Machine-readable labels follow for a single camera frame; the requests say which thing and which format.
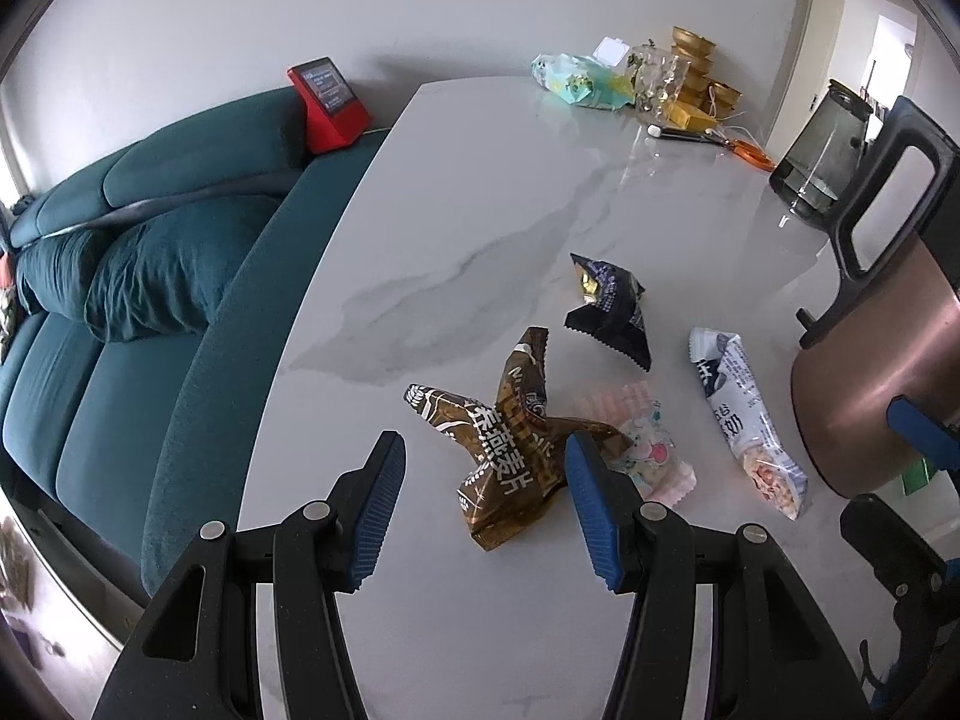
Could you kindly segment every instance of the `green object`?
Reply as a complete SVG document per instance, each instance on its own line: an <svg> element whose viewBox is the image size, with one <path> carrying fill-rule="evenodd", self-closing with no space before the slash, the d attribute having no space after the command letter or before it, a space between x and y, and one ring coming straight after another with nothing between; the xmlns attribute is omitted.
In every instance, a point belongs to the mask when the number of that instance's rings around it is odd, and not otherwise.
<svg viewBox="0 0 960 720"><path fill-rule="evenodd" d="M910 466L901 474L901 482L904 483L904 495L912 495L917 490L925 488L930 484L930 480L936 472L937 469L926 458L914 463L913 466Z"/></svg>
<svg viewBox="0 0 960 720"><path fill-rule="evenodd" d="M27 209L13 220L13 224L10 225L10 242L15 247L25 247L40 237L37 216L40 215L40 209L43 208L48 196L50 196L49 191L32 201Z"/></svg>
<svg viewBox="0 0 960 720"><path fill-rule="evenodd" d="M196 335L108 343L66 437L56 496L134 563L170 413L199 344Z"/></svg>
<svg viewBox="0 0 960 720"><path fill-rule="evenodd" d="M41 235L59 232L74 224L93 221L113 209L104 197L104 179L110 169L131 149L114 151L83 170L78 170L61 181L47 194L46 202L37 212L37 230Z"/></svg>
<svg viewBox="0 0 960 720"><path fill-rule="evenodd" d="M16 263L20 303L31 314L45 309L83 322L83 305L97 265L113 237L104 230L43 238L26 248Z"/></svg>
<svg viewBox="0 0 960 720"><path fill-rule="evenodd" d="M85 325L50 314L27 352L3 422L3 444L56 499L56 468L102 344Z"/></svg>
<svg viewBox="0 0 960 720"><path fill-rule="evenodd" d="M176 399L157 464L140 555L150 594L203 523L236 527L260 418L296 312L386 135L364 135L313 160L224 295Z"/></svg>
<svg viewBox="0 0 960 720"><path fill-rule="evenodd" d="M16 377L20 375L23 361L27 359L27 352L34 344L34 338L37 337L37 332L40 331L46 317L47 314L41 312L32 314L21 322L20 327L16 328L16 335L13 336L7 357L3 360L3 365L0 365L0 424L6 418Z"/></svg>
<svg viewBox="0 0 960 720"><path fill-rule="evenodd" d="M234 100L157 130L104 180L113 208L304 165L304 101L293 87Z"/></svg>
<svg viewBox="0 0 960 720"><path fill-rule="evenodd" d="M128 229L104 255L86 297L93 334L112 343L203 333L275 210L270 197L216 197Z"/></svg>

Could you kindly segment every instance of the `metal screw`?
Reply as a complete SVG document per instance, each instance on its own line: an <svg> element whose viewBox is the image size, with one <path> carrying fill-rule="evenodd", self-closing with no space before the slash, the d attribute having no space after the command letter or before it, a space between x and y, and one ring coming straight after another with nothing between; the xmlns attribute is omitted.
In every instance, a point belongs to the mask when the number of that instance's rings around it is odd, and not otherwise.
<svg viewBox="0 0 960 720"><path fill-rule="evenodd" d="M743 529L743 538L752 544L762 544L767 541L767 532L760 525L748 525Z"/></svg>
<svg viewBox="0 0 960 720"><path fill-rule="evenodd" d="M211 519L203 528L200 528L200 538L204 541L216 541L224 533L227 533L227 526L219 519Z"/></svg>
<svg viewBox="0 0 960 720"><path fill-rule="evenodd" d="M304 517L307 519L323 519L330 514L330 507L323 501L314 501L304 506Z"/></svg>
<svg viewBox="0 0 960 720"><path fill-rule="evenodd" d="M666 518L666 507L661 503L645 503L640 507L640 516L651 522L660 522Z"/></svg>

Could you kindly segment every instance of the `copper pot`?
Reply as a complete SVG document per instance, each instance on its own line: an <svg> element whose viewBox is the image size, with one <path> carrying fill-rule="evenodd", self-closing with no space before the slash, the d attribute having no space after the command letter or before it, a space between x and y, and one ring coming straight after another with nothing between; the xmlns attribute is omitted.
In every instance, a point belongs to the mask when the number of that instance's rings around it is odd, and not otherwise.
<svg viewBox="0 0 960 720"><path fill-rule="evenodd" d="M869 269L853 228L906 148L934 178ZM935 419L960 415L960 149L923 111L898 98L880 136L827 216L840 290L806 327L791 373L794 415L813 464L837 493L876 490L919 459L886 421L906 395Z"/></svg>

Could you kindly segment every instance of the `floor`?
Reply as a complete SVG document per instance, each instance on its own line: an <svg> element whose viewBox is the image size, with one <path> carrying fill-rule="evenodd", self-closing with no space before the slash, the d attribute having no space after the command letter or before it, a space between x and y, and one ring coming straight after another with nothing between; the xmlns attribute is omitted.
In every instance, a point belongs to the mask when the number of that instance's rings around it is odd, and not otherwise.
<svg viewBox="0 0 960 720"><path fill-rule="evenodd" d="M11 504L0 493L0 521L7 517L16 521ZM16 533L25 536L18 521ZM75 720L88 720L120 655L119 646L72 601L24 541L29 608L15 605L4 613L13 630L29 637L32 659L47 688Z"/></svg>

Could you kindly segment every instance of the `glass cup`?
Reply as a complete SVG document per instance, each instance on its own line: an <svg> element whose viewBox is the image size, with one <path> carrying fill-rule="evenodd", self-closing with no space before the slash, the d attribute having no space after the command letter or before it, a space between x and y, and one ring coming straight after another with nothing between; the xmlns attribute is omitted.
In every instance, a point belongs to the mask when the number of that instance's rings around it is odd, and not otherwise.
<svg viewBox="0 0 960 720"><path fill-rule="evenodd" d="M690 60L668 50L639 46L631 50L627 68L637 93L637 110L665 121L664 108L677 99L690 69Z"/></svg>

